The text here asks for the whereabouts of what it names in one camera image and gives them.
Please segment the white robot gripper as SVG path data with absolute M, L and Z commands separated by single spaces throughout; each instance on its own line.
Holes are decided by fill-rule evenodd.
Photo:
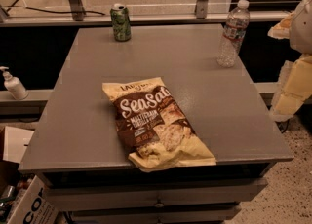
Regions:
M 312 95 L 312 0 L 302 0 L 267 35 L 279 40 L 290 38 L 291 48 L 303 54 L 295 62 L 285 61 L 271 101 L 271 119 L 285 122 Z

